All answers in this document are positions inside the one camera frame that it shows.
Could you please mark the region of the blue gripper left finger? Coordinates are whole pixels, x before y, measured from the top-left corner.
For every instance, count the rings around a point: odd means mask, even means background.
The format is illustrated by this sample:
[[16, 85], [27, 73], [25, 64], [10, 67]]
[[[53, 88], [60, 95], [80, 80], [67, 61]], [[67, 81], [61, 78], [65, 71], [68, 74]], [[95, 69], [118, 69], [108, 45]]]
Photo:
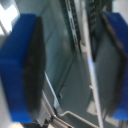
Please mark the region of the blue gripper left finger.
[[0, 48], [0, 77], [14, 122], [38, 118], [45, 65], [42, 18], [21, 14]]

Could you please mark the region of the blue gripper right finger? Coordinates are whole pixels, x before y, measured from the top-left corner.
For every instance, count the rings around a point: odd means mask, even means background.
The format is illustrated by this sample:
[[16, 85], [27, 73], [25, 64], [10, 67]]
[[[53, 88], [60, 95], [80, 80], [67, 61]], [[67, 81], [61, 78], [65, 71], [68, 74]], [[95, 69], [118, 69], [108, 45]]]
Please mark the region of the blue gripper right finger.
[[101, 19], [101, 104], [113, 118], [128, 120], [128, 24], [119, 13]]

